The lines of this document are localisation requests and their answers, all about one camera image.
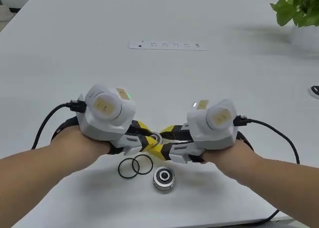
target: white tabletop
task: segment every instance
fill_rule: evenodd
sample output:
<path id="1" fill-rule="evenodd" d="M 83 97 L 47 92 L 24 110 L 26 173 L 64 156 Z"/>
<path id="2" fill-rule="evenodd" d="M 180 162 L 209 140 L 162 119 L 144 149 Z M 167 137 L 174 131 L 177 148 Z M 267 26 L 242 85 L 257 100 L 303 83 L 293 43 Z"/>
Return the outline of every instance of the white tabletop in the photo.
<path id="1" fill-rule="evenodd" d="M 303 164 L 319 166 L 319 56 L 291 47 L 271 0 L 30 0 L 0 33 L 0 156 L 28 150 L 56 105 L 96 83 L 124 86 L 136 119 L 154 131 L 183 124 L 198 99 L 230 98 L 240 114 L 292 139 Z M 208 51 L 133 50 L 129 40 L 198 41 Z M 73 116 L 59 111 L 39 145 Z M 259 125 L 240 129 L 256 152 L 294 161 L 290 146 Z M 176 187 L 152 174 L 123 180 L 123 156 L 105 156 L 64 179 L 16 228 L 180 228 L 263 219 L 274 208 L 213 164 L 165 164 Z"/>

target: human hand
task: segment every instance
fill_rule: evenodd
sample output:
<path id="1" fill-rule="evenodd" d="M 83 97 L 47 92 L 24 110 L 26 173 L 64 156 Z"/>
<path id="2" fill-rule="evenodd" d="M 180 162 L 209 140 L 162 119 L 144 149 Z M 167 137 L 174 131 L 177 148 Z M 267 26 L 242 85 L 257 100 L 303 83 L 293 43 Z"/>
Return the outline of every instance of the human hand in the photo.
<path id="1" fill-rule="evenodd" d="M 214 163 L 222 173 L 239 183 L 244 183 L 245 174 L 253 171 L 254 167 L 263 160 L 240 140 L 236 140 L 235 145 L 230 148 L 207 150 L 202 158 Z"/>
<path id="2" fill-rule="evenodd" d="M 109 142 L 102 142 L 84 136 L 79 126 L 61 131 L 50 144 L 68 160 L 72 172 L 80 171 L 93 164 L 101 155 L 110 151 Z"/>

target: forearm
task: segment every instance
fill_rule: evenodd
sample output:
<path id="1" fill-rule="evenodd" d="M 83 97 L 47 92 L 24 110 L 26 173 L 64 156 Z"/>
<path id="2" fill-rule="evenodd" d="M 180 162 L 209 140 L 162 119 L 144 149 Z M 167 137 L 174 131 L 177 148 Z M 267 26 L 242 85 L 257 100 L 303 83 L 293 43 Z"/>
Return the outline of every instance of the forearm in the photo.
<path id="1" fill-rule="evenodd" d="M 1 159 L 1 227 L 12 227 L 72 172 L 68 158 L 53 146 Z"/>
<path id="2" fill-rule="evenodd" d="M 319 226 L 319 169 L 262 159 L 237 180 L 296 220 Z"/>

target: potted plant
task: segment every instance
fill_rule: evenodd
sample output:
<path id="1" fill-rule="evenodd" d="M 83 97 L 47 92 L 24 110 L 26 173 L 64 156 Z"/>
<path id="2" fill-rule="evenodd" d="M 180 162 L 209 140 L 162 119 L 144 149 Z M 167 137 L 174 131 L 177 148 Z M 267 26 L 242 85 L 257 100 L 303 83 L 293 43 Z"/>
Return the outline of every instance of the potted plant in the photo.
<path id="1" fill-rule="evenodd" d="M 280 26 L 293 21 L 290 42 L 303 49 L 319 51 L 319 0 L 278 0 L 271 4 Z"/>

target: electrical outlet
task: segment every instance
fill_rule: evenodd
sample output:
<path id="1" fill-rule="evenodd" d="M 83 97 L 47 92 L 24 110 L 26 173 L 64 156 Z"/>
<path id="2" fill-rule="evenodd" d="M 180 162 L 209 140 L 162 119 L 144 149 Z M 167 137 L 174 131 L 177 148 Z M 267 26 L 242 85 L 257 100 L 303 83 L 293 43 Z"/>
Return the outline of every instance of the electrical outlet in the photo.
<path id="1" fill-rule="evenodd" d="M 207 49 L 198 42 L 162 42 L 162 41 L 130 41 L 129 48 L 132 49 L 156 49 L 156 50 L 194 50 L 207 51 Z"/>

